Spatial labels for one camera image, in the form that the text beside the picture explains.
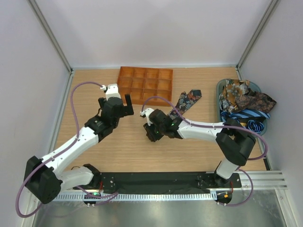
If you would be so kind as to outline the navy floral tie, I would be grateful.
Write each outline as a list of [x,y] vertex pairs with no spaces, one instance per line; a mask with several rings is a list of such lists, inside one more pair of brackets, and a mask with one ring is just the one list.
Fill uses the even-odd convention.
[[179,96],[175,109],[183,115],[188,111],[200,98],[202,97],[202,92],[200,89],[192,89],[188,93],[182,92]]

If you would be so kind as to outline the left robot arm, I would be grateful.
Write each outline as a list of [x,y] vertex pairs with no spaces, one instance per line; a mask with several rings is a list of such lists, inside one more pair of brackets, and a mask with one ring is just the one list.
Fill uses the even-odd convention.
[[101,112],[90,118],[80,131],[51,154],[42,158],[31,157],[26,164],[25,186],[40,202],[48,204],[61,190],[86,185],[96,189],[100,185],[98,170],[84,165],[79,170],[65,168],[80,154],[101,142],[118,126],[120,118],[133,115],[130,94],[119,97],[99,98]]

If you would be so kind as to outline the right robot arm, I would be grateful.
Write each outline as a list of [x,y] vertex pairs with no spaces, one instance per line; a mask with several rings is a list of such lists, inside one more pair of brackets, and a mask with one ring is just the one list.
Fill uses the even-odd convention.
[[203,123],[176,117],[171,119],[159,109],[147,108],[140,112],[147,123],[143,125],[146,136],[156,142],[163,136],[171,139],[201,139],[216,142],[221,149],[224,159],[217,166],[213,181],[218,187],[229,184],[233,172],[244,166],[255,146],[255,137],[231,126],[240,126],[235,120],[218,123]]

